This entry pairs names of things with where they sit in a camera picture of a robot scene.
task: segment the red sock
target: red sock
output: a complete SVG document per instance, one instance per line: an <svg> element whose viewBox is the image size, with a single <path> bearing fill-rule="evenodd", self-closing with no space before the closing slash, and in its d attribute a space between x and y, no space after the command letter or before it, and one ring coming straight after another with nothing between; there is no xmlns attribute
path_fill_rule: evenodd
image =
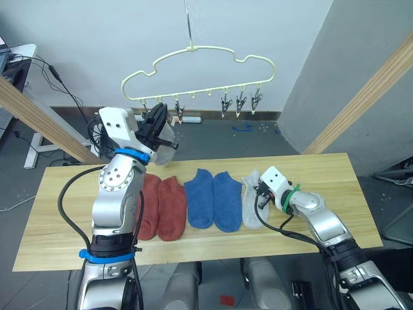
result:
<svg viewBox="0 0 413 310"><path fill-rule="evenodd" d="M158 209L159 199L157 190L161 179L153 174L146 173L143 179L143 217L141 222L141 228L137 238L140 240L150 240L156 235L157 222L158 222ZM141 210L141 198L137 200L137 216Z"/></svg>
<svg viewBox="0 0 413 310"><path fill-rule="evenodd" d="M159 223L157 235L163 241L179 239L186 225L186 195L184 187L176 177L165 179L159 184Z"/></svg>

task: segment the blue sock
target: blue sock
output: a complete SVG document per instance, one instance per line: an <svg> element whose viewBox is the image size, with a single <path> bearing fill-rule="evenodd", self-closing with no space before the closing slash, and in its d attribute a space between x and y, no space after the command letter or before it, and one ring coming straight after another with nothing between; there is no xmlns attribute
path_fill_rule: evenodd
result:
<svg viewBox="0 0 413 310"><path fill-rule="evenodd" d="M227 171L214 178L215 225L226 233L237 231L242 222L242 184Z"/></svg>
<svg viewBox="0 0 413 310"><path fill-rule="evenodd" d="M192 181L184 183L188 201L188 222L195 228L208 228L214 221L214 182L211 172L198 169Z"/></svg>

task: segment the white hanger frame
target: white hanger frame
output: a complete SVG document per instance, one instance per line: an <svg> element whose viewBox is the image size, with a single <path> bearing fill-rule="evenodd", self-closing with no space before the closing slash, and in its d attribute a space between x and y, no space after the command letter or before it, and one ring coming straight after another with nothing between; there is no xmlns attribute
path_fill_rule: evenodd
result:
<svg viewBox="0 0 413 310"><path fill-rule="evenodd" d="M263 83L268 83L268 82L270 82L274 79L274 77L276 76L276 66L271 61L271 59L269 59L267 57L257 56L257 55L247 55L244 59L238 59L235 52L233 50L231 50L230 48L220 47L220 46L210 46L210 45L195 45L194 46L193 43L192 43L192 34L191 34L191 27L190 27L190 21L189 21L188 0L185 0L185 9L186 9L186 20L187 20L187 23L188 23L188 32L189 32L189 46L186 47L183 50L177 50L175 52L166 54L166 55L158 58L157 60L155 60L152 63L152 67L154 68L154 70L150 73L148 73L144 70L138 70L138 71L130 74L126 78L124 78L124 80L122 81L122 84L121 84L121 92L122 92L123 97L125 97L126 99L129 99L129 100L138 100L142 103L143 107L146 108L146 100L148 100L148 99L156 99L158 102L162 102L163 98L173 97L177 101L179 99L179 96L182 96L182 95L190 95L191 98L194 99L196 97L196 94L198 94L200 92L206 92L209 96L211 96L212 92L214 90L223 90L224 93L227 93L229 88L234 88L234 87L240 87L241 90L244 90L246 86L257 85L258 88L261 88ZM261 80L261 81L253 81L253 82L241 83L241 84L233 84L233 85L226 85L226 86L219 86L219 87L189 90L187 92L175 92L175 93L171 93L171 94L161 94L161 95L144 96L144 97L131 97L131 96L126 94L125 85L132 78L134 78L134 77L136 77L140 74L144 74L145 76L148 76L148 77L154 76L155 74L157 74L156 65L158 63L160 63L162 60L173 57L175 55L187 53L187 52L196 52L198 50L222 50L222 51L225 51L225 52L229 52L233 55L234 61L236 63L244 63L245 61L247 61L250 58L260 59L260 60L266 61L267 63L269 63L271 65L272 74L268 79L264 79L264 80Z"/></svg>

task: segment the wooden table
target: wooden table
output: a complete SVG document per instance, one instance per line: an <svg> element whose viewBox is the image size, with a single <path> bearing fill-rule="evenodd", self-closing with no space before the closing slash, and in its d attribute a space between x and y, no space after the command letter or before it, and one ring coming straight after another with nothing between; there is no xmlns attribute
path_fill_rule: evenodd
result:
<svg viewBox="0 0 413 310"><path fill-rule="evenodd" d="M208 169L213 175L228 171L241 180L252 170L264 172L276 166L302 191L320 193L327 207L346 224L360 247L382 246L376 225L368 209L356 175L346 154L237 158L224 160L174 161L166 166L149 165L148 172L161 179L177 176L180 183L191 180L197 168ZM14 264L14 271L45 271L80 269L77 257L84 248L82 239L60 217L57 197L63 185L75 174L91 166L47 168L40 184L32 212ZM97 194L97 174L78 179L63 201L67 214L89 235L92 204ZM273 205L268 222L279 226L286 216ZM287 228L308 234L300 218L294 218ZM184 235L174 242L163 242L157 236L139 242L142 253L136 256L139 265L216 260L251 256L316 252L313 245L286 238L265 227L253 230L242 226L239 231L226 233L215 225L195 229L186 224Z"/></svg>

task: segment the sock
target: sock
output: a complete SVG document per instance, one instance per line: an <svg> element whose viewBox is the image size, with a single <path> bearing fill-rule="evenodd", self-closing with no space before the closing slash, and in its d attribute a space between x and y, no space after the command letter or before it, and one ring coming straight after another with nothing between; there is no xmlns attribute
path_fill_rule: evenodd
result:
<svg viewBox="0 0 413 310"><path fill-rule="evenodd" d="M243 197L243 222L244 225L251 229L259 229L263 224L258 220L256 212L254 210L254 204L256 200L257 192L254 186L258 186L260 173L258 170L252 171L249 176L242 177L245 185L245 192ZM264 197L258 197L258 205L264 200ZM264 209L258 208L258 214L266 221L270 214L270 206L268 203L264 206Z"/></svg>
<svg viewBox="0 0 413 310"><path fill-rule="evenodd" d="M214 179L211 172L198 169L195 178L184 186L189 224L200 229L210 227L214 222Z"/></svg>
<svg viewBox="0 0 413 310"><path fill-rule="evenodd" d="M145 205L143 206L143 217L141 228L137 238L139 240L150 240L156 235L159 199L157 195L157 188L161 183L161 179L153 174L146 173L143 179L143 199ZM137 216L141 210L141 197L137 200Z"/></svg>
<svg viewBox="0 0 413 310"><path fill-rule="evenodd" d="M163 241L179 239L186 224L186 196L176 177L163 180L158 187L159 222L157 235Z"/></svg>
<svg viewBox="0 0 413 310"><path fill-rule="evenodd" d="M214 178L215 225L226 233L237 231L241 226L241 188L242 184L227 171Z"/></svg>

